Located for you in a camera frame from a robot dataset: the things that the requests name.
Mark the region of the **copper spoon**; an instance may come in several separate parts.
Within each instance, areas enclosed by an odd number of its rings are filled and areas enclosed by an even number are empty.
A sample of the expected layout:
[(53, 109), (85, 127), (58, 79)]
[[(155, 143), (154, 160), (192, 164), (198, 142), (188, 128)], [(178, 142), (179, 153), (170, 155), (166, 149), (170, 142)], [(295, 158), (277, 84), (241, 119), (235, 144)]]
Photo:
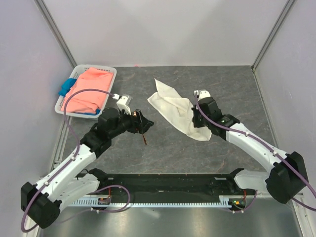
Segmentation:
[(140, 133), (142, 135), (142, 138), (143, 138), (143, 141), (144, 141), (144, 144), (147, 145), (147, 141), (146, 141), (146, 138), (145, 138), (145, 135), (144, 135), (144, 132), (143, 133)]

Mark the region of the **white cloth napkin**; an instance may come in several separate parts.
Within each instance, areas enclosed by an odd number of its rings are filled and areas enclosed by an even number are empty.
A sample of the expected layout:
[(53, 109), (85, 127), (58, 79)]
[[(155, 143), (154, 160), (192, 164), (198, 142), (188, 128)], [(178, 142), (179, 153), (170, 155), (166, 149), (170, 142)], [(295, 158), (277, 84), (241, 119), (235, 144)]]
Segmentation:
[(209, 141), (212, 132), (206, 128), (195, 128), (192, 122), (193, 104), (181, 97), (171, 86), (155, 79), (156, 92), (148, 102), (177, 130), (197, 141)]

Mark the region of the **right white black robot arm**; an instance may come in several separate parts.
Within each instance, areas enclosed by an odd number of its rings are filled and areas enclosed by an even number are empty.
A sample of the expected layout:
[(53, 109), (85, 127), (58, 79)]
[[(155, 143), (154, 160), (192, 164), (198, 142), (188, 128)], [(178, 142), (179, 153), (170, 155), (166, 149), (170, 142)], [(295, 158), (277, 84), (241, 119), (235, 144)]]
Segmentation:
[(226, 182), (227, 191), (243, 189), (267, 192), (280, 203), (287, 203), (309, 186), (303, 157), (265, 142), (232, 115), (224, 115), (211, 96), (195, 96), (194, 127), (208, 128), (215, 136), (239, 147), (264, 168), (263, 172), (241, 169)]

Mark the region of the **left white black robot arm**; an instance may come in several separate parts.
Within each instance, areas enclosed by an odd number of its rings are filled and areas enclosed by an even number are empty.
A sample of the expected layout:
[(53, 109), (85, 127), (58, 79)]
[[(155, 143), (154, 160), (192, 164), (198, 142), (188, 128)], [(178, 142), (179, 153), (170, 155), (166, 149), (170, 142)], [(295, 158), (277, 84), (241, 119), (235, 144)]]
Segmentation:
[(125, 132), (144, 135), (153, 125), (140, 110), (126, 114), (124, 110), (106, 108), (63, 162), (35, 184), (26, 182), (21, 187), (22, 218), (30, 217), (36, 226), (45, 229), (76, 199), (88, 193), (104, 194), (108, 181), (101, 177), (86, 174), (82, 180), (72, 180), (111, 146), (113, 138)]

